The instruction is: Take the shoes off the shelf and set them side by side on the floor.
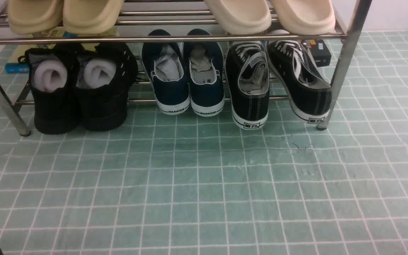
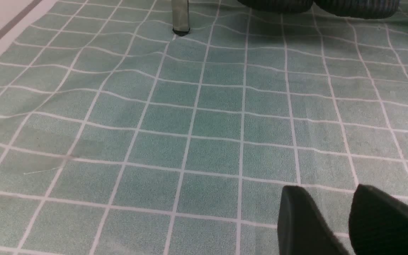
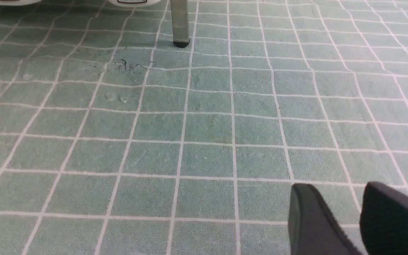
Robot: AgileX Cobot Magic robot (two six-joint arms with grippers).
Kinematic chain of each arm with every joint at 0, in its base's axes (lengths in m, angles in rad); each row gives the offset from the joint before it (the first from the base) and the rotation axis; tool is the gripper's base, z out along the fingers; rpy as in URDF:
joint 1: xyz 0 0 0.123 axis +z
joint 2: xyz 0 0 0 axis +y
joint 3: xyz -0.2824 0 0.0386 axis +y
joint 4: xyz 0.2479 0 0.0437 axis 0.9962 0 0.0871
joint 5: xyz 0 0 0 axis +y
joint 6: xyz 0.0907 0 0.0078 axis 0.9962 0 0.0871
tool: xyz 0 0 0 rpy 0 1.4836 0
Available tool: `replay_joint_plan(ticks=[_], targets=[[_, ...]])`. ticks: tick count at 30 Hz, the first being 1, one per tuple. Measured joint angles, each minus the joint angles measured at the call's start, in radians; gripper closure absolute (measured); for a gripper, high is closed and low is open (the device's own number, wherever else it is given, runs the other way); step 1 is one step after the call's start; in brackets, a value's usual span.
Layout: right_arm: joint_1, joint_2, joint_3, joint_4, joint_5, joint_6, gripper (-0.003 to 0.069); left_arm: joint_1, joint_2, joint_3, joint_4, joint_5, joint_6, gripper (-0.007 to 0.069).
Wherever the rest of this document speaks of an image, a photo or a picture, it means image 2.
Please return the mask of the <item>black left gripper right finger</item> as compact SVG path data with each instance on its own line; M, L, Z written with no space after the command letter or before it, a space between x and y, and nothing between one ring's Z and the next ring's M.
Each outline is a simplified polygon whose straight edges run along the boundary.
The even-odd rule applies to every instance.
M408 255L408 205L371 185L358 185L349 238L357 255Z

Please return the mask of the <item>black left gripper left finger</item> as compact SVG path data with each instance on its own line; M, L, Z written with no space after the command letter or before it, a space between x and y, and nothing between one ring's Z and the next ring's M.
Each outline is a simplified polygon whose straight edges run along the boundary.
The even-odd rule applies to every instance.
M324 220L316 203L298 186L284 186L277 238L280 255L348 255Z

